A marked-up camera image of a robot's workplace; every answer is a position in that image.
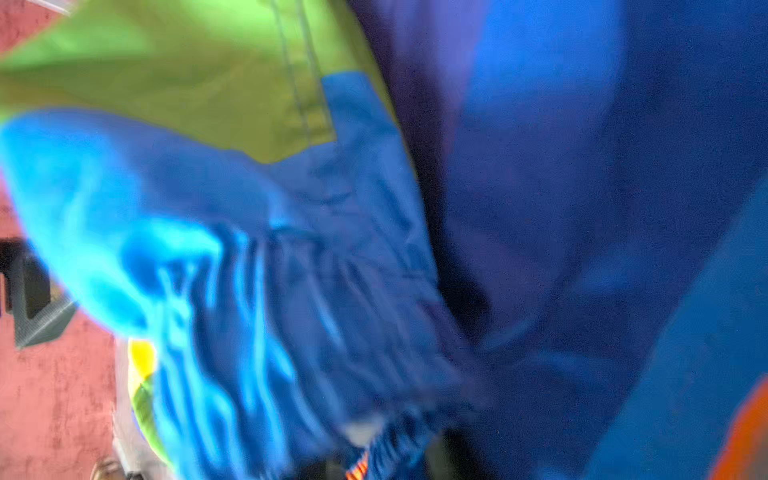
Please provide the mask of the rainbow striped shorts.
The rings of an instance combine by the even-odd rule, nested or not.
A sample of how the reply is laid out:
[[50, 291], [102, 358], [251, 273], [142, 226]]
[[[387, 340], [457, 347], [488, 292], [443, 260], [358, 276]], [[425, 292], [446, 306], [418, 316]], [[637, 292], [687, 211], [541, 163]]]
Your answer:
[[1, 164], [180, 478], [767, 475], [763, 1], [82, 1]]

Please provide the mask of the teal plastic basket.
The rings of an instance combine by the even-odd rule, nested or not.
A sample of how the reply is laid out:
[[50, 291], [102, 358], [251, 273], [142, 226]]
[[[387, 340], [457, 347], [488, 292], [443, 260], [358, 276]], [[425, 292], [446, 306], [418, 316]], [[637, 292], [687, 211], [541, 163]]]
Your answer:
[[5, 279], [2, 310], [13, 317], [18, 350], [62, 336], [77, 305], [67, 293], [55, 293], [48, 269], [20, 239], [1, 241], [1, 274]]

